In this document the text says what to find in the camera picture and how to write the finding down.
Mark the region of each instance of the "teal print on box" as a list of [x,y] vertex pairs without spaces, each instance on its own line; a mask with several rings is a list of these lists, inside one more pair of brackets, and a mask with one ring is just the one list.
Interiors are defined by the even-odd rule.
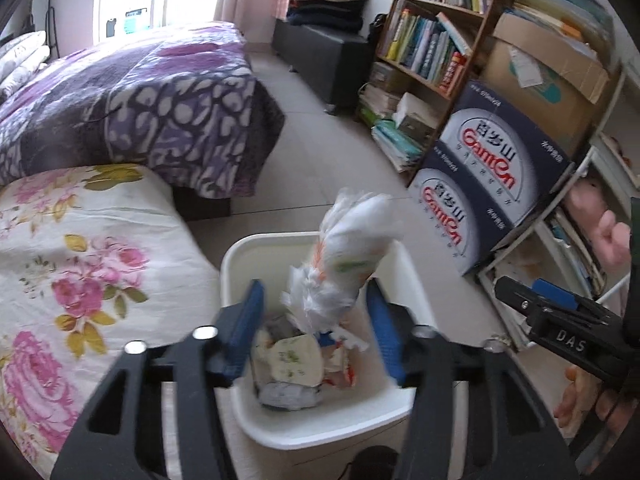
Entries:
[[[530,86],[529,90],[537,92],[545,101],[553,105],[557,105],[562,99],[562,92],[560,91],[558,85],[554,83],[554,81],[560,76],[549,67],[546,67],[542,64],[538,64],[538,67],[540,68],[540,74],[542,75],[542,79],[544,82],[542,83],[542,85]],[[513,74],[514,77],[517,77],[516,69],[513,66],[512,62],[509,62],[509,71]]]

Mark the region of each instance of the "white plastic bag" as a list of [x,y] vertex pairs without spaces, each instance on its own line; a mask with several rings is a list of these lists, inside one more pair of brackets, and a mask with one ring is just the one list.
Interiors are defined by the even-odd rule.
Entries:
[[299,329],[317,333],[336,326],[400,231],[390,196],[341,190],[324,216],[311,260],[290,270],[282,301]]

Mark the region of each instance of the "tile floor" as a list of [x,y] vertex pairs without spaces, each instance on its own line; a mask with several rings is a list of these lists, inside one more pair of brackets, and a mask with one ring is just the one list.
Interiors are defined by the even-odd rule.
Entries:
[[[367,129],[348,117],[323,113],[323,103],[297,74],[269,54],[253,54],[252,65],[287,115],[282,136],[268,159],[254,197],[232,201],[229,218],[191,222],[203,252],[219,267],[235,241],[257,233],[316,230],[342,187],[384,192],[394,197],[404,222],[405,245],[422,279],[439,329],[450,339],[478,345],[503,328],[488,299],[472,280],[460,278],[450,256],[424,229],[421,211],[371,139]],[[530,356],[534,382],[549,375],[544,356]],[[557,389],[546,392],[549,405]],[[398,448],[407,423],[327,446],[277,452],[251,442],[223,410],[230,448],[241,480],[333,480],[361,449],[375,444]],[[456,432],[460,446],[463,431]]]

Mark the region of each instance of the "black ottoman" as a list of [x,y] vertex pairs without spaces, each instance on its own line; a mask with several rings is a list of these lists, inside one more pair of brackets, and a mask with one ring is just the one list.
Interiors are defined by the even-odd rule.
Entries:
[[369,77],[374,54],[362,36],[276,20],[271,46],[327,104],[327,113],[358,103],[358,89]]

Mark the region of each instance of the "trash can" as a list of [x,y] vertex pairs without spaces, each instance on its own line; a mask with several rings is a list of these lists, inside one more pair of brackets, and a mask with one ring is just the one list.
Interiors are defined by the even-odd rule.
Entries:
[[[287,290],[289,267],[306,261],[317,232],[259,234],[236,242],[222,261],[222,306],[239,303],[251,280],[261,280],[266,310],[285,311],[280,294]],[[389,301],[407,306],[417,324],[435,326],[433,313],[408,251],[394,242],[375,273]],[[353,388],[322,389],[322,403],[298,412],[276,412],[257,400],[251,367],[234,384],[232,405],[242,430],[263,446],[301,449],[349,438],[406,416],[413,390],[403,390],[387,376],[360,294],[347,317],[348,330],[370,344],[366,352],[353,351],[356,373]]]

